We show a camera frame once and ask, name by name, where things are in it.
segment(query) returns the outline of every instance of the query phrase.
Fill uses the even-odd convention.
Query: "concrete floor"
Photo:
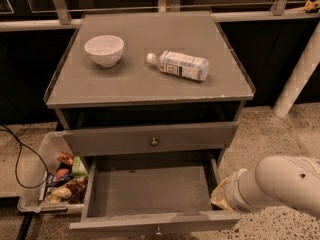
[[[219,167],[221,179],[239,168],[250,169],[270,155],[320,158],[320,103],[295,105],[285,119],[276,117],[270,107],[245,108],[239,129]],[[43,136],[53,131],[55,123],[10,125],[17,136],[32,148],[39,148]],[[0,132],[0,197],[19,196],[14,167],[18,146],[8,134]],[[19,175],[32,168],[32,154],[24,150],[18,166]],[[0,207],[0,239],[16,239],[23,215],[16,208]],[[80,216],[36,215],[27,239],[77,239],[69,230],[70,222]],[[231,230],[173,234],[147,239],[225,240],[225,239],[320,239],[320,221],[286,207],[266,208],[255,214],[241,215]],[[121,240],[139,237],[120,238]]]

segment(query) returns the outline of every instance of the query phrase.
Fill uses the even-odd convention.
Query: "bottle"
[[[147,61],[162,72],[204,81],[209,71],[209,61],[177,52],[164,51],[159,57],[149,53]]]

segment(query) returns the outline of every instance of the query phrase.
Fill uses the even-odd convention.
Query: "black cable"
[[[0,129],[0,131],[1,132],[8,132],[8,133],[10,133],[12,136],[13,136],[13,138],[19,143],[19,153],[18,153],[18,158],[17,158],[17,161],[16,161],[16,165],[15,165],[15,176],[16,176],[16,180],[17,180],[17,182],[19,183],[19,185],[21,186],[21,187],[24,187],[24,188],[37,188],[37,187],[40,187],[43,183],[45,183],[46,181],[47,181],[47,177],[48,177],[48,173],[49,173],[49,170],[48,170],[48,167],[47,167],[47,165],[46,165],[46,163],[44,162],[44,160],[42,159],[42,157],[35,151],[35,150],[33,150],[31,147],[29,147],[28,145],[26,145],[26,144],[24,144],[24,143],[22,143],[20,140],[19,140],[19,138],[8,128],[8,127],[6,127],[5,125],[0,125],[1,127],[3,127],[5,130],[1,130]],[[30,151],[32,151],[37,157],[39,157],[39,159],[40,159],[40,161],[42,162],[42,164],[44,165],[44,168],[45,168],[45,171],[46,171],[46,177],[45,177],[45,179],[40,183],[40,184],[38,184],[38,185],[36,185],[36,186],[26,186],[26,185],[24,185],[24,184],[22,184],[21,183],[21,181],[19,180],[19,177],[18,177],[18,164],[19,164],[19,160],[20,160],[20,157],[21,157],[21,153],[22,153],[22,148],[23,147],[26,147],[27,149],[29,149]]]

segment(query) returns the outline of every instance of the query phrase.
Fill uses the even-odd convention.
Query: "rounded white object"
[[[118,36],[103,35],[90,39],[84,46],[90,58],[102,67],[112,67],[123,54],[124,42]]]

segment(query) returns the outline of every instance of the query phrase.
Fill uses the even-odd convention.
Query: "white robot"
[[[212,192],[211,202],[239,213],[285,205],[320,218],[320,160],[270,156],[252,170],[240,169]]]

